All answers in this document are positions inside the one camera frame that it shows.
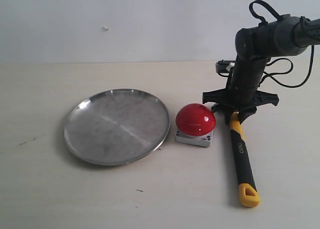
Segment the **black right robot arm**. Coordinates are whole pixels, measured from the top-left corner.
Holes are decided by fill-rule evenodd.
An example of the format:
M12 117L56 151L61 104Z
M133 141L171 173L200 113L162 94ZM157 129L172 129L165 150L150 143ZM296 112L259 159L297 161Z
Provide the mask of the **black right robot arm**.
M265 68L271 65L270 59L297 56L319 43L320 21L303 16L286 14L277 21L239 30L235 36L236 59L215 64L216 73L227 78L225 88L204 92L202 102L214 103L212 111L221 111L226 124L234 112L242 123L256 113L257 107L276 106L277 94L258 90L267 77Z

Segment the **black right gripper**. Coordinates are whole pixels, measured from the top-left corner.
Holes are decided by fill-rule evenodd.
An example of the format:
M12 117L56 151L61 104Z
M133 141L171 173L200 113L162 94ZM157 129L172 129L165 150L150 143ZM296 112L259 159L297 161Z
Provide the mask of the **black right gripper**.
M227 125L233 125L237 117L242 124L257 112L259 106L277 106L277 94L258 90L267 62L267 58L245 61L237 57L225 88L203 92L202 103L215 103L211 112L223 114Z

